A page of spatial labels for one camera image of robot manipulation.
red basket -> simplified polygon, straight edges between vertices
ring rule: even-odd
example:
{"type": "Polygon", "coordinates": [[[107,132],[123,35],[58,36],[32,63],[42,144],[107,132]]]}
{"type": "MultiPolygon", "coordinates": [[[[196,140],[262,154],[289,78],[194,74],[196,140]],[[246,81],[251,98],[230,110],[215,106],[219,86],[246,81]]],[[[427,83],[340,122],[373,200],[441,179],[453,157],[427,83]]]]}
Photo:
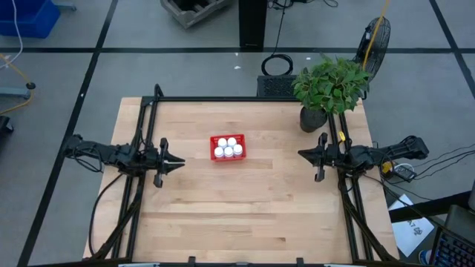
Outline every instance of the red basket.
{"type": "Polygon", "coordinates": [[[228,134],[228,135],[224,135],[224,136],[211,136],[209,138],[209,143],[210,143],[210,148],[211,148],[211,160],[214,160],[214,161],[217,161],[217,162],[222,162],[222,161],[232,161],[232,160],[241,160],[241,159],[244,159],[246,157],[246,141],[244,140],[244,135],[243,134],[228,134]],[[243,154],[239,157],[229,157],[229,158],[226,158],[226,157],[222,157],[222,158],[216,158],[214,156],[214,149],[217,148],[217,141],[220,139],[220,138],[224,138],[224,139],[229,139],[231,137],[234,137],[236,139],[236,142],[238,145],[242,145],[243,146],[243,154]]]}

black cable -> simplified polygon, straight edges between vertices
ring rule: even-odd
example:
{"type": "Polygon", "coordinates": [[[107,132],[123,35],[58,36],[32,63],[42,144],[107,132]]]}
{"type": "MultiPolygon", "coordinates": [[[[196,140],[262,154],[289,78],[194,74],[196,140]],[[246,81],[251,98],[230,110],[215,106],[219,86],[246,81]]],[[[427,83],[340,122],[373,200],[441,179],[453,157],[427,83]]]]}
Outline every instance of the black cable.
{"type": "Polygon", "coordinates": [[[284,10],[286,8],[289,8],[289,7],[293,6],[294,1],[290,0],[290,4],[289,5],[286,5],[286,4],[287,4],[287,0],[285,0],[284,4],[279,4],[278,0],[268,0],[267,7],[268,8],[273,8],[275,10],[284,10]]]}
{"type": "Polygon", "coordinates": [[[266,64],[271,59],[283,59],[287,63],[289,63],[289,69],[281,75],[290,75],[294,70],[294,62],[292,61],[292,58],[290,58],[290,56],[285,55],[285,54],[277,54],[277,55],[275,54],[275,52],[277,52],[277,47],[278,47],[278,44],[279,44],[279,38],[281,37],[282,22],[284,21],[285,9],[288,8],[286,4],[287,4],[287,0],[285,0],[284,7],[282,8],[281,23],[279,24],[279,31],[278,31],[278,34],[277,34],[277,41],[275,43],[274,52],[272,52],[272,55],[270,55],[268,58],[264,59],[264,61],[262,61],[262,64],[261,64],[261,70],[262,70],[262,73],[265,76],[272,76],[266,70],[266,64]]]}
{"type": "Polygon", "coordinates": [[[350,192],[353,190],[353,187],[354,187],[353,184],[352,184],[349,189],[343,190],[343,188],[341,187],[342,184],[341,184],[340,182],[337,184],[337,186],[338,186],[338,189],[340,190],[340,192],[341,192],[342,194],[348,194],[348,193],[350,193],[350,192]]]}
{"type": "Polygon", "coordinates": [[[102,189],[102,191],[99,193],[99,196],[96,198],[96,202],[94,203],[94,206],[92,208],[92,214],[91,214],[91,221],[89,222],[89,233],[88,233],[88,246],[89,246],[89,252],[91,253],[91,256],[94,255],[96,252],[94,252],[94,249],[92,247],[92,228],[94,226],[94,215],[96,214],[96,208],[97,204],[99,203],[99,200],[101,199],[102,195],[105,193],[106,190],[108,190],[123,174],[119,174],[115,179],[112,180],[108,185],[102,189]]]}
{"type": "Polygon", "coordinates": [[[76,160],[76,162],[79,165],[81,165],[82,167],[86,168],[89,171],[92,171],[94,173],[99,173],[99,172],[103,173],[103,164],[102,164],[102,155],[101,155],[101,153],[95,147],[78,149],[78,147],[80,145],[84,145],[84,144],[88,144],[88,142],[80,143],[76,147],[74,147],[73,156],[69,156],[68,158],[69,159],[72,158],[72,159],[76,160]],[[89,152],[93,151],[93,152],[95,152],[96,155],[97,155],[97,161],[99,162],[99,167],[96,167],[96,166],[92,165],[92,163],[90,163],[86,160],[78,158],[77,152],[79,152],[79,151],[89,151],[89,152]]]}
{"type": "MultiPolygon", "coordinates": [[[[447,165],[447,166],[445,166],[445,167],[443,167],[443,168],[440,168],[440,169],[437,170],[437,171],[434,171],[432,174],[426,174],[426,175],[424,175],[423,177],[417,178],[417,177],[420,176],[420,174],[418,174],[417,176],[415,176],[414,178],[412,178],[412,180],[416,180],[416,181],[417,181],[417,180],[421,180],[421,179],[424,179],[424,178],[427,178],[427,177],[431,177],[431,176],[433,176],[434,174],[436,174],[436,173],[438,173],[438,172],[440,172],[440,171],[442,171],[442,170],[444,170],[444,169],[446,169],[446,168],[449,168],[449,167],[452,166],[452,165],[455,165],[456,163],[460,162],[460,161],[461,161],[462,159],[464,159],[465,157],[470,156],[470,155],[473,155],[473,154],[475,154],[475,152],[468,151],[468,152],[464,152],[464,153],[461,153],[461,154],[459,154],[459,155],[453,156],[453,157],[450,158],[450,159],[456,158],[456,157],[458,157],[458,156],[463,156],[463,157],[461,157],[461,158],[458,159],[457,161],[452,162],[451,164],[449,164],[449,165],[447,165]]],[[[435,164],[433,164],[432,166],[430,166],[429,168],[432,168],[433,166],[438,165],[439,163],[442,163],[442,162],[435,163],[435,164]]],[[[402,180],[402,181],[399,181],[399,182],[392,182],[392,183],[391,183],[391,182],[388,182],[388,183],[391,184],[391,185],[395,185],[395,184],[399,184],[399,183],[402,183],[402,182],[407,182],[407,181],[402,180]]]]}
{"type": "Polygon", "coordinates": [[[435,173],[437,173],[437,172],[439,172],[439,171],[441,171],[441,170],[444,170],[444,169],[446,169],[446,168],[449,168],[449,167],[451,167],[452,165],[459,163],[459,161],[461,161],[461,160],[464,159],[465,157],[470,156],[470,155],[473,155],[473,154],[475,154],[475,152],[472,152],[472,153],[470,153],[470,154],[464,155],[463,157],[461,157],[461,158],[458,159],[457,161],[452,162],[451,164],[449,164],[449,165],[447,165],[447,166],[445,166],[445,167],[443,167],[443,168],[440,168],[440,169],[437,170],[437,171],[434,171],[432,174],[427,174],[427,175],[424,175],[423,177],[420,177],[420,178],[415,177],[414,180],[421,180],[421,179],[424,179],[424,178],[426,178],[426,177],[431,177],[431,176],[433,176],[435,173]]]}
{"type": "Polygon", "coordinates": [[[414,195],[414,196],[416,196],[416,197],[418,197],[418,198],[420,198],[420,199],[429,200],[429,201],[432,200],[432,199],[430,199],[430,198],[428,198],[428,197],[421,197],[421,196],[419,196],[418,194],[416,194],[416,193],[414,193],[414,192],[412,192],[412,191],[409,191],[409,190],[407,190],[407,189],[405,189],[405,188],[402,188],[402,187],[400,187],[400,186],[398,186],[398,185],[394,185],[394,184],[390,184],[390,185],[396,186],[397,188],[399,188],[399,189],[401,189],[401,190],[403,190],[403,191],[406,191],[406,192],[408,192],[409,194],[412,194],[412,195],[414,195]]]}
{"type": "Polygon", "coordinates": [[[435,158],[435,159],[428,160],[428,161],[426,161],[426,162],[424,162],[424,163],[422,163],[422,164],[419,164],[419,165],[414,165],[413,167],[414,167],[414,168],[417,168],[417,167],[426,165],[426,164],[428,164],[429,162],[438,160],[438,159],[440,159],[441,157],[443,157],[443,156],[445,156],[445,155],[452,154],[453,152],[459,151],[459,150],[462,150],[462,149],[471,148],[471,147],[473,147],[473,146],[475,146],[475,144],[472,144],[472,145],[469,145],[469,146],[463,147],[463,148],[454,149],[454,150],[452,150],[452,151],[450,151],[450,152],[443,153],[442,155],[440,155],[439,157],[437,157],[437,158],[435,158]]]}
{"type": "Polygon", "coordinates": [[[417,213],[420,217],[422,218],[426,218],[428,221],[430,221],[431,223],[437,225],[438,227],[440,227],[442,230],[446,231],[447,233],[449,233],[449,235],[452,235],[452,236],[455,236],[457,237],[454,233],[452,233],[452,231],[448,230],[446,227],[444,227],[443,225],[441,225],[440,223],[436,222],[435,220],[433,220],[432,218],[430,217],[427,217],[425,216],[421,211],[418,211],[416,208],[414,208],[412,205],[409,205],[407,204],[406,202],[402,201],[399,199],[399,197],[397,196],[396,192],[394,192],[393,190],[391,190],[391,188],[389,188],[387,185],[385,185],[383,182],[381,182],[380,180],[378,179],[375,179],[375,178],[372,178],[372,177],[369,177],[367,175],[364,175],[365,177],[367,178],[370,178],[370,179],[373,179],[375,180],[376,182],[379,182],[384,189],[386,189],[386,192],[389,193],[391,196],[393,196],[397,201],[399,201],[400,203],[402,203],[404,206],[410,208],[411,210],[413,210],[415,213],[417,213]]]}
{"type": "Polygon", "coordinates": [[[456,156],[451,156],[450,158],[444,159],[444,160],[442,160],[441,162],[434,163],[434,164],[432,164],[431,166],[429,166],[428,168],[426,168],[425,170],[423,170],[421,173],[417,174],[416,177],[420,176],[421,174],[423,174],[423,173],[426,172],[426,171],[429,171],[429,169],[431,169],[433,166],[437,166],[437,165],[442,164],[442,163],[444,163],[444,162],[447,162],[447,161],[449,161],[449,160],[451,160],[451,159],[455,159],[455,158],[457,158],[457,157],[459,157],[459,156],[463,156],[463,155],[466,155],[466,154],[471,155],[471,154],[473,154],[474,152],[475,152],[475,151],[467,151],[467,152],[464,152],[464,153],[460,153],[460,154],[458,154],[458,155],[456,155],[456,156]]]}
{"type": "Polygon", "coordinates": [[[338,2],[336,0],[324,0],[324,3],[329,7],[338,7],[338,2]]]}

black clamp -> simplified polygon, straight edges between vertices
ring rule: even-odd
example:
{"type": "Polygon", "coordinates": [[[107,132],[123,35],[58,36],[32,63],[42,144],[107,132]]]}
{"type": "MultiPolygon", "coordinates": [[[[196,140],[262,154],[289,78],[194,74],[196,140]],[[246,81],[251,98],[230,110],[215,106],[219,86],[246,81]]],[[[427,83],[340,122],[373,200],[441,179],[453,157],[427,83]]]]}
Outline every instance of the black clamp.
{"type": "Polygon", "coordinates": [[[303,258],[297,258],[297,267],[305,267],[303,258]]]}
{"type": "Polygon", "coordinates": [[[26,86],[28,90],[33,90],[36,88],[36,85],[34,82],[28,82],[26,86]]]}
{"type": "Polygon", "coordinates": [[[196,263],[196,257],[195,256],[188,257],[188,266],[187,267],[194,267],[195,263],[196,263]]]}

wooden tabletop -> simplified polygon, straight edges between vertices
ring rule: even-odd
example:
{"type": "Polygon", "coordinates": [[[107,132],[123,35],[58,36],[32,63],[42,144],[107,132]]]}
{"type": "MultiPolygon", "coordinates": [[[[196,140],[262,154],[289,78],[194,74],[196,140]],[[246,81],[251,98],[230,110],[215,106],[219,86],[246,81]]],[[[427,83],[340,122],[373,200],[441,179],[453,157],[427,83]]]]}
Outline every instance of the wooden tabletop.
{"type": "MultiPolygon", "coordinates": [[[[140,98],[122,100],[112,144],[132,140],[139,109],[140,98]]],[[[297,102],[160,102],[153,143],[166,137],[170,153],[186,159],[186,166],[165,177],[160,189],[153,185],[154,172],[148,172],[134,261],[187,262],[195,256],[202,263],[294,263],[296,257],[305,263],[350,263],[336,171],[327,168],[326,179],[314,182],[317,169],[297,155],[330,129],[304,133],[300,109],[297,102]],[[221,134],[244,134],[247,158],[212,162],[209,137],[221,134]]],[[[346,115],[353,144],[371,145],[361,103],[346,115]]],[[[369,175],[379,177],[377,171],[369,175]]],[[[107,168],[101,190],[116,176],[116,169],[107,168]]],[[[125,178],[98,205],[95,249],[117,224],[124,184],[125,178]]],[[[361,178],[360,186],[369,227],[398,257],[381,186],[368,178],[361,178]]]]}

black pot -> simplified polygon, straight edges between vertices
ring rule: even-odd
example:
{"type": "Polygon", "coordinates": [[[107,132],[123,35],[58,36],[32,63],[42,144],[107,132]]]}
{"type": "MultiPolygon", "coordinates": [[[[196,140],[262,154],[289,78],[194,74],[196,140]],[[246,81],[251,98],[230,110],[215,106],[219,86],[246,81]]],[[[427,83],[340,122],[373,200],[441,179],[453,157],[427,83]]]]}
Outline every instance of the black pot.
{"type": "Polygon", "coordinates": [[[312,133],[321,126],[327,123],[327,113],[325,110],[320,109],[317,111],[311,111],[306,108],[302,108],[300,111],[300,128],[304,132],[312,133]]]}

